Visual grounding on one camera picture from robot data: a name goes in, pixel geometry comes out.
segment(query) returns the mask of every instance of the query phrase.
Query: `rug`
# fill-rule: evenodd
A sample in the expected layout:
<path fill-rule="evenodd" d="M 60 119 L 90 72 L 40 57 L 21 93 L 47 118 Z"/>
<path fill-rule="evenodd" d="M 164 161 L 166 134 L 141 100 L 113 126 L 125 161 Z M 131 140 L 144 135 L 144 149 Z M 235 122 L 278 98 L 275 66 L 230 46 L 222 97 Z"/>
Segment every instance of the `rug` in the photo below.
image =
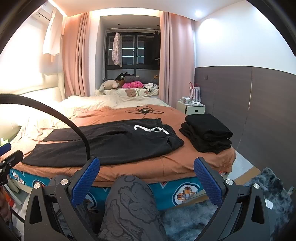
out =
<path fill-rule="evenodd" d="M 283 226 L 289 221 L 293 204 L 283 183 L 269 169 L 265 168 L 258 176 L 252 178 L 245 186 L 258 183 L 262 188 L 265 199 L 271 201 L 273 210 L 277 213 L 275 230 L 270 237 L 273 241 Z M 190 206 L 168 209 L 161 213 L 168 241 L 194 241 L 207 225 L 217 209 L 209 200 Z"/>

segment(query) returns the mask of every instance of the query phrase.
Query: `window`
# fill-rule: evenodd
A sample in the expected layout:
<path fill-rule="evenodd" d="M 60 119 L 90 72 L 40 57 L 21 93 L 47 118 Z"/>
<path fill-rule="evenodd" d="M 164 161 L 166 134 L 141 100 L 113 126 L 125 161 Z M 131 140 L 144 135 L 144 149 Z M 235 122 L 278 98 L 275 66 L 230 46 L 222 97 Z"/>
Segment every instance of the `window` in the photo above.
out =
<path fill-rule="evenodd" d="M 122 72 L 147 78 L 159 74 L 160 36 L 157 32 L 154 34 L 121 32 L 122 67 L 114 65 L 112 61 L 115 34 L 107 33 L 105 78 L 115 79 Z"/>

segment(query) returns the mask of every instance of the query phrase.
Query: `pink curtain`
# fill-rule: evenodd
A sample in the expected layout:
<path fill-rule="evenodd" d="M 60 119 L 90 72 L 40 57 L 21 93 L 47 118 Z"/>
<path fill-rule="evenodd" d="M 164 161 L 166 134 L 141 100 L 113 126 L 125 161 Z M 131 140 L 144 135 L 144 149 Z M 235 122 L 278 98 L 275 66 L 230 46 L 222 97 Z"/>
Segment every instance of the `pink curtain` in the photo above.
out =
<path fill-rule="evenodd" d="M 89 13 L 69 17 L 63 39 L 66 97 L 89 96 Z"/>
<path fill-rule="evenodd" d="M 194 83 L 194 41 L 192 21 L 173 13 L 160 16 L 161 47 L 159 98 L 175 107 L 182 96 L 189 96 Z"/>

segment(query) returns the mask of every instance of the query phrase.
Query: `ceiling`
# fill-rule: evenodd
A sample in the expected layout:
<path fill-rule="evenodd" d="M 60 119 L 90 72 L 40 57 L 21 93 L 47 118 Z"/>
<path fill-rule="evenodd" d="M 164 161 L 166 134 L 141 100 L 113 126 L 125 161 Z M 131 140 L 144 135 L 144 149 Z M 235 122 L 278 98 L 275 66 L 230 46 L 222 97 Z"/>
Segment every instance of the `ceiling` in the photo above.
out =
<path fill-rule="evenodd" d="M 181 16 L 199 20 L 241 0 L 54 0 L 55 3 L 68 15 L 73 16 L 83 12 L 98 9 L 137 7 L 161 10 Z"/>
<path fill-rule="evenodd" d="M 160 29 L 160 18 L 145 15 L 109 15 L 101 17 L 105 28 Z"/>

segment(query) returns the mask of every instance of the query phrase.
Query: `silver screw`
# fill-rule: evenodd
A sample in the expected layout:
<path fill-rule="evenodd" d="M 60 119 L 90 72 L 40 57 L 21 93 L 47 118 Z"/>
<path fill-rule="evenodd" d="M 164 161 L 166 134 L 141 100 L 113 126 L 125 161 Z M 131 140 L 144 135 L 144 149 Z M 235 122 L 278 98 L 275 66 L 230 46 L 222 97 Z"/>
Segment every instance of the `silver screw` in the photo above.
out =
<path fill-rule="evenodd" d="M 61 184 L 62 185 L 66 185 L 68 183 L 68 180 L 67 179 L 63 179 L 63 180 L 61 180 Z"/>
<path fill-rule="evenodd" d="M 41 186 L 40 183 L 35 183 L 34 188 L 38 189 L 40 186 Z"/>
<path fill-rule="evenodd" d="M 260 187 L 258 183 L 254 183 L 253 186 L 254 186 L 254 188 L 256 188 L 256 189 L 259 189 L 259 187 Z"/>
<path fill-rule="evenodd" d="M 226 183 L 227 183 L 228 185 L 233 185 L 233 180 L 231 180 L 231 179 L 227 179 L 227 180 L 226 180 Z"/>

